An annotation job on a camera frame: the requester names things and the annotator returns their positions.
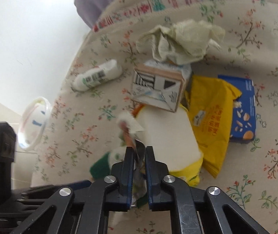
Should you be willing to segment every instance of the small box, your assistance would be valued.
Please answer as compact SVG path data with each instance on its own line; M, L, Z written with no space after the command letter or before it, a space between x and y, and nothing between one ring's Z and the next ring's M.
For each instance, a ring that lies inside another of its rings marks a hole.
M191 65L148 60L134 68L132 100L176 112L191 75Z
M218 75L238 88L242 95L233 102L232 127L230 133L231 142L249 143L255 138L256 114L255 91L251 79Z

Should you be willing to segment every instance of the food packaging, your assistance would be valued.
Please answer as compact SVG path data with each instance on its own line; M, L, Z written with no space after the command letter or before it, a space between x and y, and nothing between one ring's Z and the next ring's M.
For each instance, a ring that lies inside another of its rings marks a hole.
M241 92L217 78L192 76L189 119L204 154L203 167L217 177L224 162L232 124L233 100Z
M251 79L218 75L238 88L242 95L233 102L232 126L230 141L249 143L255 138L256 114L255 114L255 91Z
M176 112L191 75L191 65L148 60L134 68L133 101Z
M176 113L144 106L136 116L144 131L136 133L145 146L152 146L155 159L167 165L169 173L195 186L203 154L194 137L188 111L179 106Z

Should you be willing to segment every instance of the floral bedsheet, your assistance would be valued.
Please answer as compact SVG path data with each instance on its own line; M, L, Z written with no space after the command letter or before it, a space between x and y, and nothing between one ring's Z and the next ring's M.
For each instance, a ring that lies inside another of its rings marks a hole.
M216 185L270 233L278 233L278 0L116 0L103 13L65 77L37 147L32 185L96 179L119 161L110 151L119 145L115 123L122 110L133 110L133 67L151 58L135 41L155 25L192 18L226 30L222 50L210 50L193 64L196 74L251 78L254 81L257 136L250 144L230 143L216 179L201 171L199 188ZM70 84L79 73L116 59L120 78L78 93ZM109 233L170 233L168 212L147 207L131 210Z

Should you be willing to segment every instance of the white wall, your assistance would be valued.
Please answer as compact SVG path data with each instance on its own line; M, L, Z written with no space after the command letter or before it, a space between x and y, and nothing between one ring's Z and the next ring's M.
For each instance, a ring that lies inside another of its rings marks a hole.
M0 0L0 102L21 114L53 102L89 28L74 0Z

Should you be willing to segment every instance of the crumpled paper towel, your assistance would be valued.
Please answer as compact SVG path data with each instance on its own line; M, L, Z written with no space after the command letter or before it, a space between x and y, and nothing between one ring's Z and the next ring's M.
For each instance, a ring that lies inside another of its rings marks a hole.
M144 33L136 42L138 52L151 51L153 58L164 62L171 60L183 65L202 60L208 46L220 48L225 30L205 21L192 19L173 24L170 28L158 25Z

